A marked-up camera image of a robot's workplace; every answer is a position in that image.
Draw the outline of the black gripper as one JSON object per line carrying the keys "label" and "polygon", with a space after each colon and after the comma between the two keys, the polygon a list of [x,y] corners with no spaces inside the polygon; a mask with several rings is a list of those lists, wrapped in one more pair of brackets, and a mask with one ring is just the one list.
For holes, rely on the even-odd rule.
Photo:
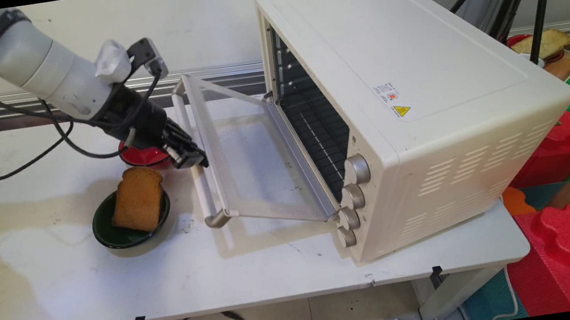
{"label": "black gripper", "polygon": [[103,131],[123,142],[133,132],[130,146],[134,148],[164,148],[173,160],[174,168],[209,167],[207,154],[176,122],[169,119],[164,108],[149,100],[156,82],[145,93],[125,85],[112,87],[112,92],[100,111],[92,117]]}

